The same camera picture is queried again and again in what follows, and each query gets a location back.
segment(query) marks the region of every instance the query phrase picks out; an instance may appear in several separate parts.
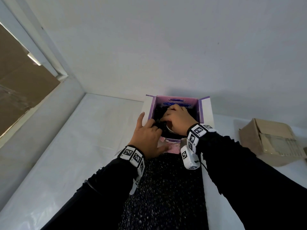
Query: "hand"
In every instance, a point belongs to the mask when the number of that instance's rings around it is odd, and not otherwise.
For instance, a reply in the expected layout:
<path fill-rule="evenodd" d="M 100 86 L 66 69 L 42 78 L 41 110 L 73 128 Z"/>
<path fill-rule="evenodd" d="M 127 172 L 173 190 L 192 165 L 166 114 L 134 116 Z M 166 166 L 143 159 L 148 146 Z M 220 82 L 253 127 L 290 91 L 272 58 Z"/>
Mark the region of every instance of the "hand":
<path fill-rule="evenodd" d="M 155 120 L 150 119 L 147 121 L 145 126 L 142 126 L 142 120 L 145 115 L 145 112 L 141 113 L 134 130 L 133 136 L 129 144 L 137 147 L 142 151 L 145 156 L 145 159 L 153 158 L 159 156 L 161 153 L 167 151 L 169 147 L 163 145 L 158 146 L 158 140 L 162 134 L 162 130 L 157 126 L 152 126 L 155 123 Z"/>
<path fill-rule="evenodd" d="M 179 135 L 187 135 L 188 129 L 196 124 L 197 121 L 190 116 L 185 107 L 180 107 L 178 104 L 170 106 L 160 121 L 171 121 L 172 130 Z"/>

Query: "black sleeve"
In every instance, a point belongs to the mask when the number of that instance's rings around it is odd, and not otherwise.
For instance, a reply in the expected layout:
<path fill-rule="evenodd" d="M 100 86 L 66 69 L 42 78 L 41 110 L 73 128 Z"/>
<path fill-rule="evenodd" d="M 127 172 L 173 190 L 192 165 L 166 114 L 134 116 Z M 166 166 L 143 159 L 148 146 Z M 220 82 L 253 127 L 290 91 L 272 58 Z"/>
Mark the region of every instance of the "black sleeve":
<path fill-rule="evenodd" d="M 123 203 L 139 177 L 138 168 L 119 156 L 84 182 L 42 229 L 117 229 Z"/>
<path fill-rule="evenodd" d="M 305 228 L 307 189 L 258 159 L 229 136 L 207 132 L 199 137 L 196 152 L 203 153 L 210 178 L 219 193 L 227 198 L 245 229 Z"/>

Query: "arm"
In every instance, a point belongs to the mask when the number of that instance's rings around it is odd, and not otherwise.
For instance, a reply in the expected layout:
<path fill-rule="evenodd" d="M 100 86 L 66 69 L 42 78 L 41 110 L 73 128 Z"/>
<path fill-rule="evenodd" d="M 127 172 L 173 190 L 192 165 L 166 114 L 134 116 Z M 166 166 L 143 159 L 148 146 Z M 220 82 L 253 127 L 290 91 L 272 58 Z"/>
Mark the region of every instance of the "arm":
<path fill-rule="evenodd" d="M 162 130 L 152 127 L 154 120 L 148 120 L 143 127 L 143 117 L 144 113 L 138 118 L 128 146 L 84 182 L 42 229 L 117 229 L 123 204 L 143 174 L 142 161 L 168 149 L 157 148 Z"/>
<path fill-rule="evenodd" d="M 198 123 L 176 105 L 161 121 L 172 121 L 176 133 L 189 135 Z M 246 229 L 302 225 L 306 216 L 307 189 L 258 159 L 229 136 L 206 132 L 196 153 L 203 153 L 208 174 L 239 216 Z"/>

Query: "pink and purple box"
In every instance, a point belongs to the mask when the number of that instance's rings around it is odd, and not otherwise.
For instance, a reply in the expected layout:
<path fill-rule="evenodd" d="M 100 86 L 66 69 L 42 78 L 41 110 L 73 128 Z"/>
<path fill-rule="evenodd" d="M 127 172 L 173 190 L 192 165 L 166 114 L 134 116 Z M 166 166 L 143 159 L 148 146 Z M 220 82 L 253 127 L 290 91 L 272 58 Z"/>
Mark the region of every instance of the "pink and purple box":
<path fill-rule="evenodd" d="M 213 113 L 211 108 L 210 97 L 204 97 L 201 99 L 191 98 L 191 97 L 174 97 L 174 96 L 152 96 L 146 95 L 145 101 L 142 107 L 142 112 L 145 112 L 143 118 L 143 126 L 146 122 L 153 118 L 154 110 L 157 105 L 159 106 L 171 106 L 174 104 L 179 104 L 187 108 L 196 107 L 197 111 L 197 121 L 200 123 L 205 123 L 214 128 Z M 163 144 L 168 144 L 171 146 L 171 149 L 167 152 L 169 153 L 180 153 L 180 139 L 170 139 L 165 137 L 160 137 L 158 142 L 158 147 Z"/>

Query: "gray wall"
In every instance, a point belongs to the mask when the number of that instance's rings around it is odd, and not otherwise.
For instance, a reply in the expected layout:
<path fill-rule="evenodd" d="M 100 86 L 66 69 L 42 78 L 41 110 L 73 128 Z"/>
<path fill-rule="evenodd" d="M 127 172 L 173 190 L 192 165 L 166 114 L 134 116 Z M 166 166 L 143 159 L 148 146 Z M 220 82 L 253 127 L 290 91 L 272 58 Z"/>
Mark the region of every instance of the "gray wall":
<path fill-rule="evenodd" d="M 307 127 L 307 0 L 26 0 L 86 92 Z"/>
<path fill-rule="evenodd" d="M 0 148 L 0 210 L 84 95 L 80 83 L 69 76 Z"/>

